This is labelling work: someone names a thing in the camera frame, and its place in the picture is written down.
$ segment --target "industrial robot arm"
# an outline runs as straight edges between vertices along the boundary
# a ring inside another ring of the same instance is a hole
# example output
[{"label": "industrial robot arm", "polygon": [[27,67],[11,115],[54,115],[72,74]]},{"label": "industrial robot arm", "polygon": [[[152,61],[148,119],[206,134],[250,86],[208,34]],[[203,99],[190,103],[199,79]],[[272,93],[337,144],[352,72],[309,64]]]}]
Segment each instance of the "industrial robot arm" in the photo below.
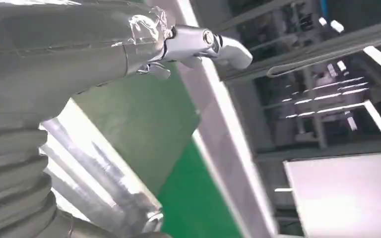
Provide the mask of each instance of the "industrial robot arm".
[{"label": "industrial robot arm", "polygon": [[131,73],[168,77],[167,61],[251,63],[239,42],[167,18],[127,1],[0,0],[0,238],[117,237],[59,210],[43,172],[39,124],[73,94]]}]

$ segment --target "white panel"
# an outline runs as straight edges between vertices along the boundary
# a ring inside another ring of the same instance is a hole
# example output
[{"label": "white panel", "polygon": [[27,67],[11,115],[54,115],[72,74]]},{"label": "white panel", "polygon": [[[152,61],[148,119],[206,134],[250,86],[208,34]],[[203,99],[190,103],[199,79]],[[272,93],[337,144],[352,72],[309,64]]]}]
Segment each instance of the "white panel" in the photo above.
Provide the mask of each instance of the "white panel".
[{"label": "white panel", "polygon": [[310,238],[381,238],[381,154],[286,162]]}]

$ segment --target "green panel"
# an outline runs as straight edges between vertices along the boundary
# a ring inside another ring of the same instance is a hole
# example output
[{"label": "green panel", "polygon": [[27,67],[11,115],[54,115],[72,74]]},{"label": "green panel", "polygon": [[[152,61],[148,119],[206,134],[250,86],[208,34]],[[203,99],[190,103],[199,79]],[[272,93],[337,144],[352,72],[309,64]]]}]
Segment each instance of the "green panel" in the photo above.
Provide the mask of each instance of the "green panel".
[{"label": "green panel", "polygon": [[167,67],[166,80],[133,75],[74,97],[154,194],[199,122],[176,68]]},{"label": "green panel", "polygon": [[199,152],[190,143],[162,187],[163,231],[174,238],[240,238]]}]

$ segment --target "metal bolt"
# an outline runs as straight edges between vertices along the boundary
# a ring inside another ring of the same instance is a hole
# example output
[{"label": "metal bolt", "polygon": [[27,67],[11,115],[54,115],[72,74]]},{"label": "metal bolt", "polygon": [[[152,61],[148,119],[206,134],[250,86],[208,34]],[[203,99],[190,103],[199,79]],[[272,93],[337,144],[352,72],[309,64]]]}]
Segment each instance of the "metal bolt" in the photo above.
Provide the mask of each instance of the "metal bolt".
[{"label": "metal bolt", "polygon": [[204,33],[203,33],[203,40],[208,45],[212,45],[212,43],[214,42],[214,34],[212,32],[210,32],[210,31],[204,31]]}]

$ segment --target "ceiling light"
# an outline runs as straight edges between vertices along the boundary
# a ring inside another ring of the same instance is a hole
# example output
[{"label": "ceiling light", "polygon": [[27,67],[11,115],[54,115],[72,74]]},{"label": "ceiling light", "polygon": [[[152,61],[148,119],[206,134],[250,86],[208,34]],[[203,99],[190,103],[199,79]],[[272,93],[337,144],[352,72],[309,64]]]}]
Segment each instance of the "ceiling light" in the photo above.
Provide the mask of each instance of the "ceiling light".
[{"label": "ceiling light", "polygon": [[331,95],[325,95],[325,96],[317,97],[317,98],[315,98],[315,100],[326,99],[326,98],[334,98],[334,97],[337,97],[339,95],[341,95],[341,93],[335,93],[335,94],[331,94]]},{"label": "ceiling light", "polygon": [[315,113],[315,112],[302,113],[302,114],[299,114],[299,117],[312,115],[312,114],[314,114],[314,113]]},{"label": "ceiling light", "polygon": [[341,88],[338,88],[338,91],[339,90],[344,90],[344,89],[349,89],[349,88],[356,88],[356,87],[360,87],[360,86],[364,86],[368,84],[368,82],[365,82],[365,83],[359,83],[359,84],[354,84],[354,85],[350,85],[350,86],[345,86],[345,87],[341,87]]},{"label": "ceiling light", "polygon": [[319,18],[319,23],[320,23],[322,26],[328,24],[328,22],[327,22],[327,21],[325,20],[325,18],[323,18],[323,17]]},{"label": "ceiling light", "polygon": [[360,93],[360,92],[366,91],[368,89],[369,88],[361,88],[361,89],[356,89],[356,90],[352,90],[352,91],[347,91],[347,92],[343,92],[342,95],[348,95],[348,94],[353,94],[353,93]]},{"label": "ceiling light", "polygon": [[290,187],[289,188],[276,188],[274,191],[275,192],[292,192],[293,189]]},{"label": "ceiling light", "polygon": [[335,20],[331,22],[331,27],[334,28],[339,33],[344,31],[344,26]]},{"label": "ceiling light", "polygon": [[344,70],[347,69],[347,67],[345,66],[345,64],[344,64],[343,61],[338,61],[338,63],[336,63],[336,64],[338,65],[338,67],[339,67],[339,69],[340,69],[341,71],[344,71]]},{"label": "ceiling light", "polygon": [[376,49],[374,46],[367,46],[366,48],[364,48],[363,51],[381,66],[381,51],[380,50]]},{"label": "ceiling light", "polygon": [[356,124],[356,122],[354,121],[354,118],[353,118],[353,117],[349,117],[349,118],[347,118],[347,121],[348,121],[348,124],[350,125],[350,128],[351,128],[352,131],[357,130],[357,124]]},{"label": "ceiling light", "polygon": [[336,73],[335,69],[334,69],[334,66],[330,63],[328,64],[328,70],[329,70],[329,73],[331,74],[332,77],[336,77],[338,76],[338,74]]},{"label": "ceiling light", "polygon": [[366,107],[366,110],[367,110],[367,112],[369,112],[372,119],[375,121],[379,130],[381,131],[381,115],[379,114],[379,112],[376,110],[376,108],[373,106],[373,104],[370,100],[367,100],[364,103],[364,106]]},{"label": "ceiling light", "polygon": [[324,110],[320,110],[318,113],[327,113],[327,112],[332,112],[332,111],[337,111],[337,110],[342,110],[342,109],[348,109],[348,108],[356,108],[359,106],[363,106],[364,103],[357,103],[357,104],[350,104],[342,107],[335,107],[335,108],[328,108]]},{"label": "ceiling light", "polygon": [[311,99],[306,99],[306,100],[298,101],[298,102],[296,102],[294,105],[302,104],[302,103],[308,103],[308,102],[310,102],[310,101],[311,101]]}]

